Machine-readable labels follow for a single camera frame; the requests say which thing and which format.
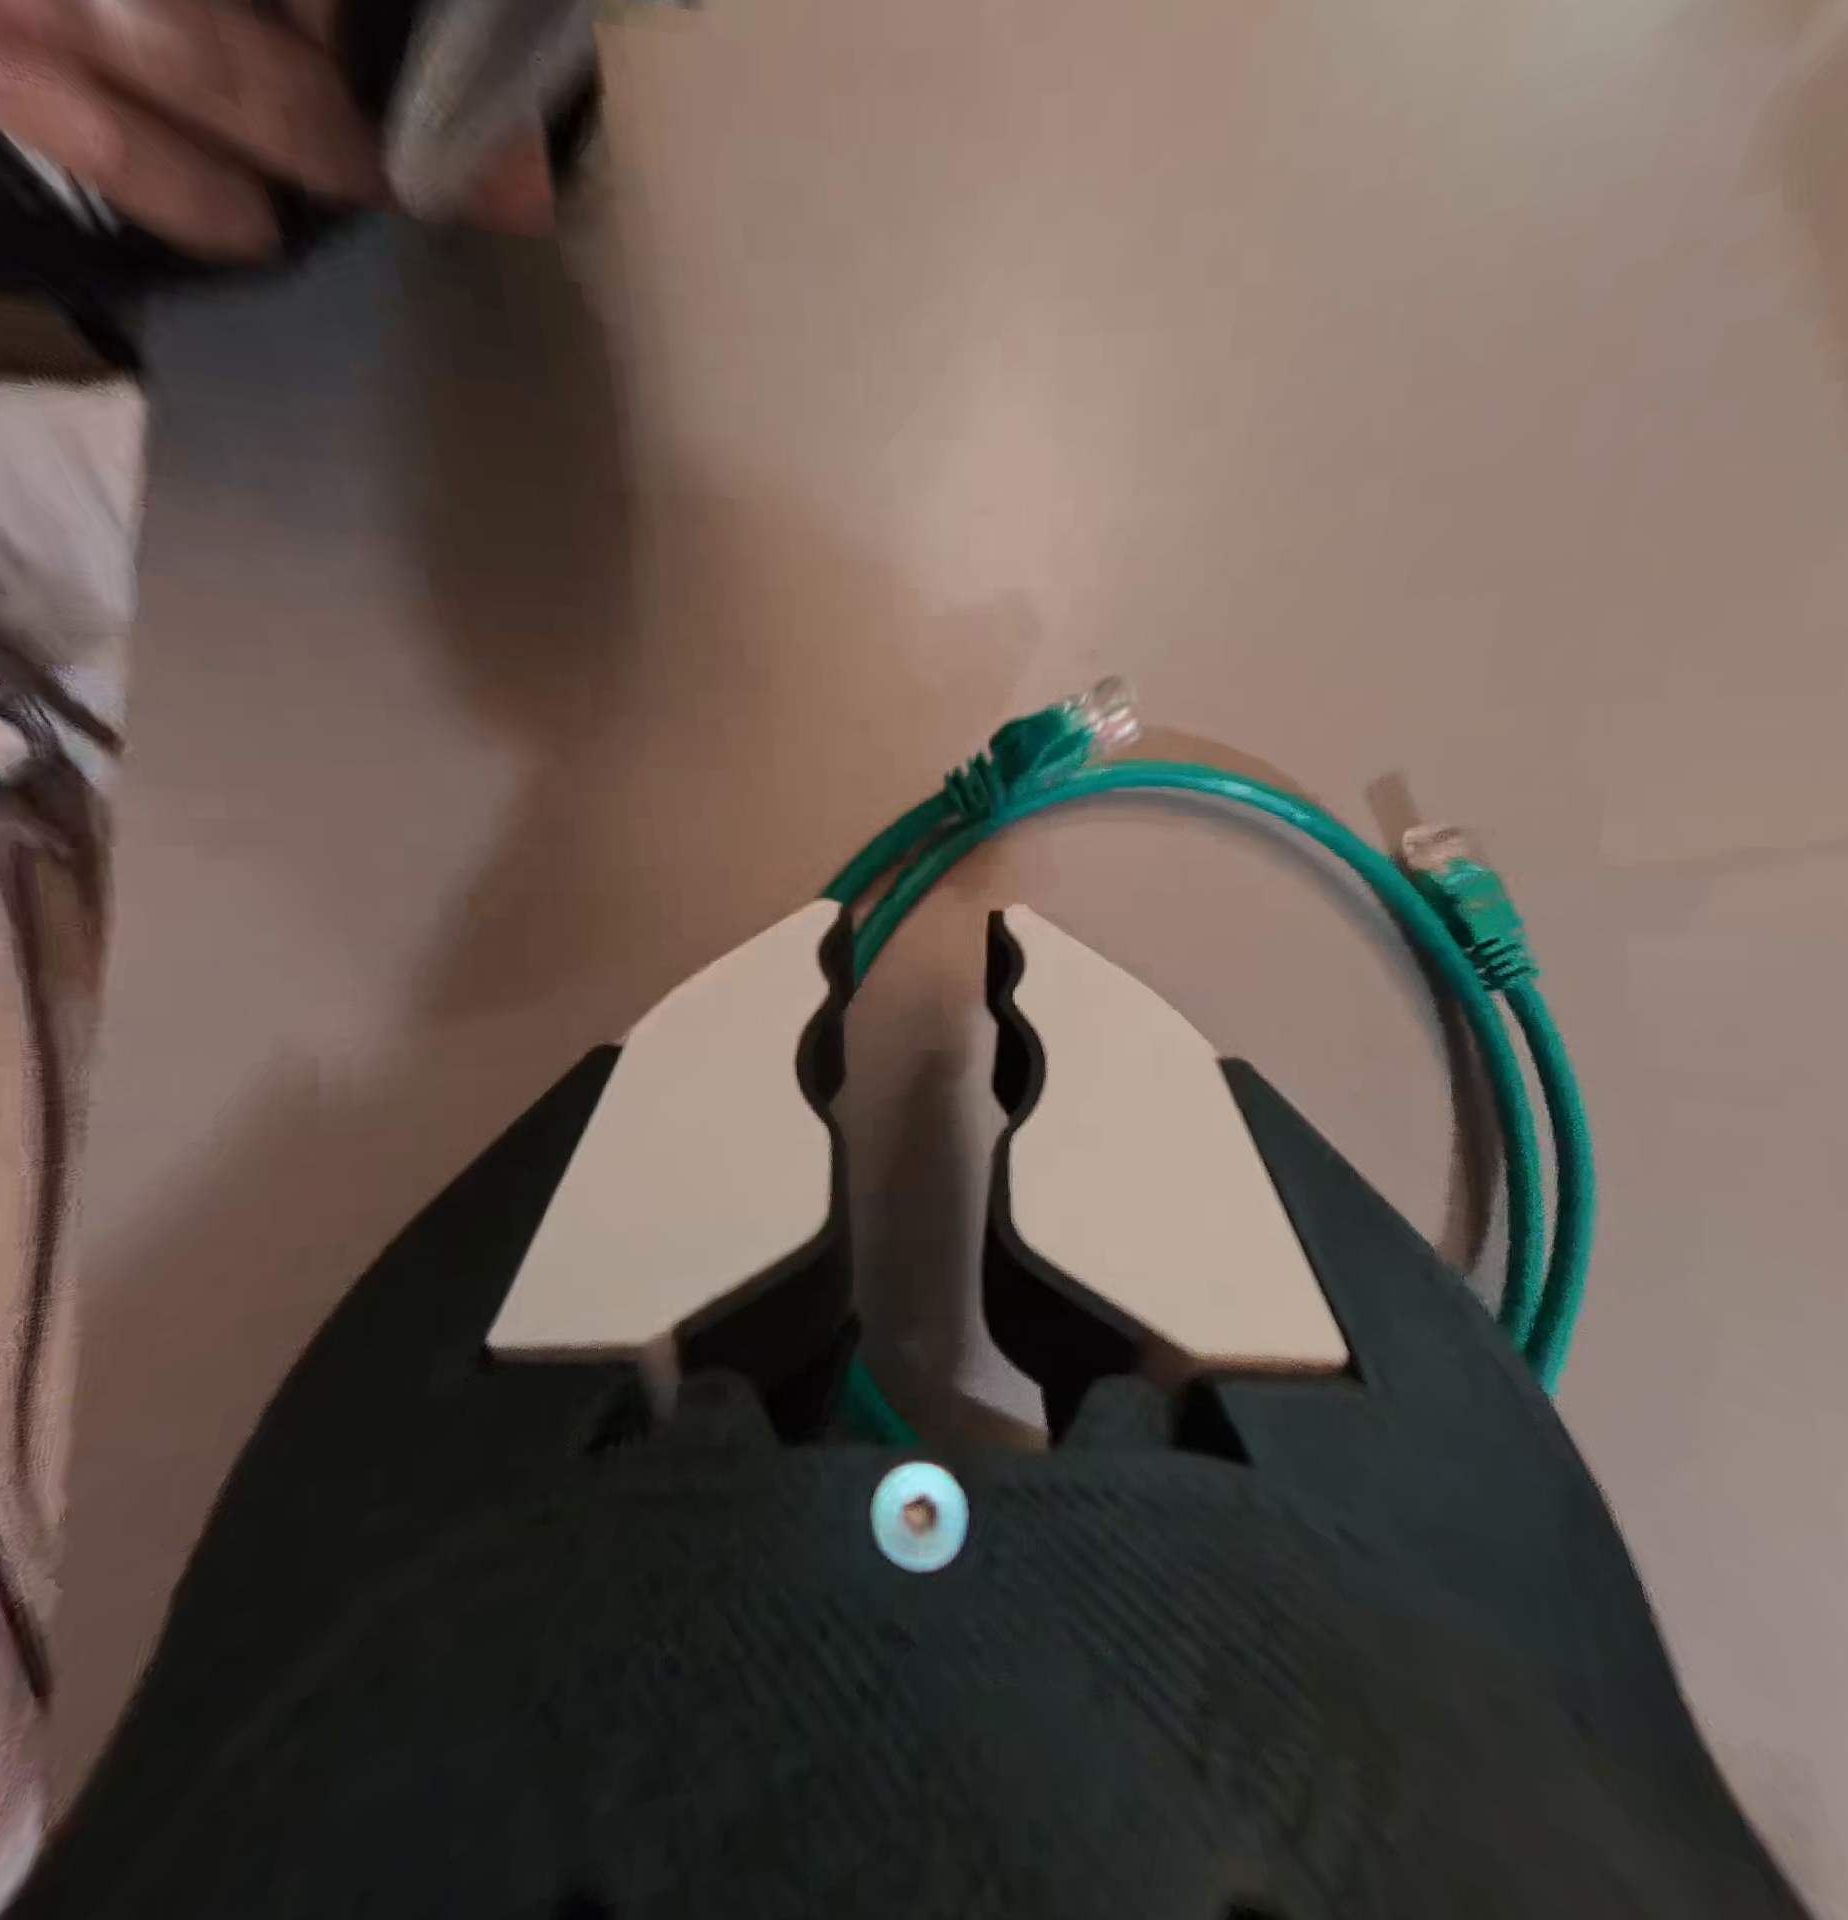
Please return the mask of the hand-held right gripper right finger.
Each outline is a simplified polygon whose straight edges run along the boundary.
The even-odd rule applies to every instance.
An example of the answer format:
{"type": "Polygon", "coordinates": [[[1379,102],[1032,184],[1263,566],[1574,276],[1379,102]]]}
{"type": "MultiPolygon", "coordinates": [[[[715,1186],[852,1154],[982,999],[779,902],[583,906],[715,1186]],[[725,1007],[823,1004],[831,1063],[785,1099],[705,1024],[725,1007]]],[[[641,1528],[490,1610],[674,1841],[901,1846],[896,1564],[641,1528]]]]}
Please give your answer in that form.
{"type": "Polygon", "coordinates": [[[1045,1441],[1105,1380],[1346,1387],[1342,1320],[1204,1033],[1024,904],[987,918],[983,1004],[983,1332],[1045,1441]]]}

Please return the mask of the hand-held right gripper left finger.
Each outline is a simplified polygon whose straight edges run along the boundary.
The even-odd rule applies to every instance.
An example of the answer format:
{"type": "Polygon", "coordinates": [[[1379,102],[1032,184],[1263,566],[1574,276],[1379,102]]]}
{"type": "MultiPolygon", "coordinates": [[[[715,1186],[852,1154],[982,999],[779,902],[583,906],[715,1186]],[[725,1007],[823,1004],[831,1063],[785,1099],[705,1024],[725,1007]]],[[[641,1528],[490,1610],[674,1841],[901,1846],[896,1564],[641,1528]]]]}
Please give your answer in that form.
{"type": "Polygon", "coordinates": [[[815,900],[657,999],[600,1094],[486,1332],[502,1364],[613,1364],[657,1413],[742,1379],[791,1443],[856,1352],[834,1104],[851,927],[815,900]]]}

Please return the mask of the person's left hand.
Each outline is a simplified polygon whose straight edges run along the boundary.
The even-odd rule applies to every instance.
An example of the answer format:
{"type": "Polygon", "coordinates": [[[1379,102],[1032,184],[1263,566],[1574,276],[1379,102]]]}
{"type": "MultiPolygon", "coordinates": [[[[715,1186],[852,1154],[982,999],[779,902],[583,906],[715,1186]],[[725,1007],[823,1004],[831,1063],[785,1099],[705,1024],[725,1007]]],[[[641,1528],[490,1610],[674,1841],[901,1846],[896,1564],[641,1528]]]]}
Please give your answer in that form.
{"type": "Polygon", "coordinates": [[[0,3],[19,171],[213,266],[280,253],[286,195],[549,236],[595,91],[583,5],[0,3]]]}

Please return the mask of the grey desk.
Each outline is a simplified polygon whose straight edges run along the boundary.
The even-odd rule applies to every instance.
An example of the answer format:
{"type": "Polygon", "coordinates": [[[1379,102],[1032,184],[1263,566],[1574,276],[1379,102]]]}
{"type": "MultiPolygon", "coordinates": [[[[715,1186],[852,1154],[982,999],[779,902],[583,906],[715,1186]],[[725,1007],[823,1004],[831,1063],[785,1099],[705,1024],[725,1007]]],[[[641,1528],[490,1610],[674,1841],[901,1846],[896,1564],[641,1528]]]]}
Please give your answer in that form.
{"type": "Polygon", "coordinates": [[[402,1222],[1003,719],[1122,675],[1505,872],[1580,1071],[1562,1413],[1848,1916],[1848,104],[1812,5],[610,19],[566,256],[155,333],[69,1799],[402,1222]]]}

